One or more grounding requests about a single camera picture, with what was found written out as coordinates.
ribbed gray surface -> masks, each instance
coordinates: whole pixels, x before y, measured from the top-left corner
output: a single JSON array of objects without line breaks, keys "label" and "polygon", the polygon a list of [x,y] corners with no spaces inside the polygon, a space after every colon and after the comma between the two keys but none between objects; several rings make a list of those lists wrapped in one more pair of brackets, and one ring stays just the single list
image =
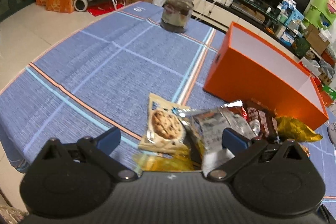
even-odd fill
[{"label": "ribbed gray surface", "polygon": [[205,180],[201,173],[151,173],[130,183],[120,183],[108,201],[86,215],[64,220],[29,216],[22,224],[103,224],[103,223],[249,223],[319,224],[317,216],[284,220],[260,216],[233,197],[223,183]]}]

yellow wrapper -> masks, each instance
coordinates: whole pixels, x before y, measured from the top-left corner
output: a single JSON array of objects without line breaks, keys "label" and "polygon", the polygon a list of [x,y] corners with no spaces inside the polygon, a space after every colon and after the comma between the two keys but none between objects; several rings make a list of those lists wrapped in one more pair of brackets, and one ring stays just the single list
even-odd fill
[{"label": "yellow wrapper", "polygon": [[293,117],[283,116],[276,118],[279,136],[284,139],[294,139],[298,142],[316,142],[323,137],[316,134],[303,122]]},{"label": "yellow wrapper", "polygon": [[191,159],[181,155],[175,155],[173,158],[167,159],[141,153],[133,155],[133,160],[143,171],[194,171]]}]

tile floor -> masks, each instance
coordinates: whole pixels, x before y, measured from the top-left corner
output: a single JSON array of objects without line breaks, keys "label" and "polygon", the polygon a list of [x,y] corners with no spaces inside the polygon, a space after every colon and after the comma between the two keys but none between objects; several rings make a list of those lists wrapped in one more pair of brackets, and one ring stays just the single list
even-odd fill
[{"label": "tile floor", "polygon": [[[61,14],[31,4],[1,22],[0,90],[46,49],[104,16]],[[10,165],[0,144],[0,189],[14,207],[26,210],[19,194],[22,177]]]}]

cart wheel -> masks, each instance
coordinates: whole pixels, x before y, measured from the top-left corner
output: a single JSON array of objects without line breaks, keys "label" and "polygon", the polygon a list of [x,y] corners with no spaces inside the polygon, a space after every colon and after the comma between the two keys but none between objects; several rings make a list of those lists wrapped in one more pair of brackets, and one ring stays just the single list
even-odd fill
[{"label": "cart wheel", "polygon": [[87,9],[88,2],[87,0],[75,0],[73,2],[75,9],[79,12],[85,12]]}]

red cloth on floor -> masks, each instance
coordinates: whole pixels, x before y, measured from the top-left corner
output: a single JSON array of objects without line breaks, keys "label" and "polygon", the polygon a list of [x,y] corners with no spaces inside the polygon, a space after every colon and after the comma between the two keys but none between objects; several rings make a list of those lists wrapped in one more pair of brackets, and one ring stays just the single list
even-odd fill
[{"label": "red cloth on floor", "polygon": [[[120,9],[123,6],[124,6],[123,4],[117,3],[117,9]],[[114,10],[115,9],[111,1],[107,1],[104,3],[97,4],[97,5],[92,5],[87,8],[87,11],[95,17],[99,15],[107,14],[109,12],[113,12]]]}]

